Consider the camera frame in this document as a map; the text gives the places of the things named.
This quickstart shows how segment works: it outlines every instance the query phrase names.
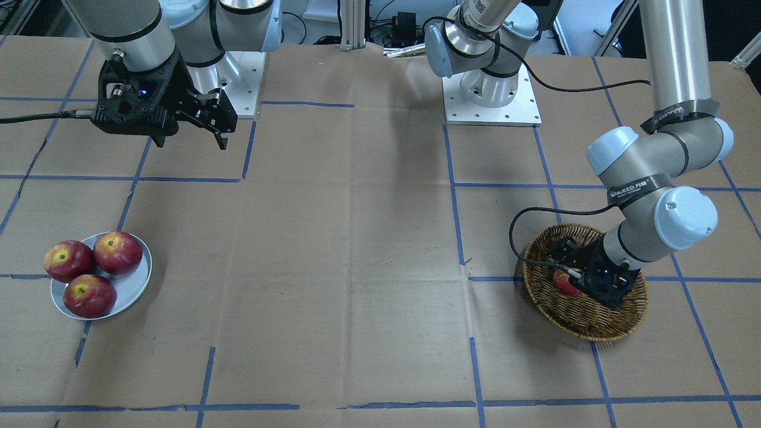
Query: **red apple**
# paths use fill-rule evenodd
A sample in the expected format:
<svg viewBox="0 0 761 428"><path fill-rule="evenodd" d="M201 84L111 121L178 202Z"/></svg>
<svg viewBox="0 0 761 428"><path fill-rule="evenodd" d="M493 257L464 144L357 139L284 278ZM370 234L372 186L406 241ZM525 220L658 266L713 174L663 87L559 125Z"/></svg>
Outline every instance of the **red apple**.
<svg viewBox="0 0 761 428"><path fill-rule="evenodd" d="M565 295L571 297L581 295L581 290L571 285L571 282L568 281L568 274L560 269L555 269L555 273L552 275L552 284Z"/></svg>
<svg viewBox="0 0 761 428"><path fill-rule="evenodd" d="M101 235L95 246L95 262L111 275L130 273L142 260L142 245L127 232L114 231Z"/></svg>
<svg viewBox="0 0 761 428"><path fill-rule="evenodd" d="M70 283L83 273L95 273L93 251L80 241L53 245L43 258L45 271L56 281Z"/></svg>
<svg viewBox="0 0 761 428"><path fill-rule="evenodd" d="M114 303L116 289L100 275L77 276L63 291L63 305L78 317L102 317L111 312Z"/></svg>

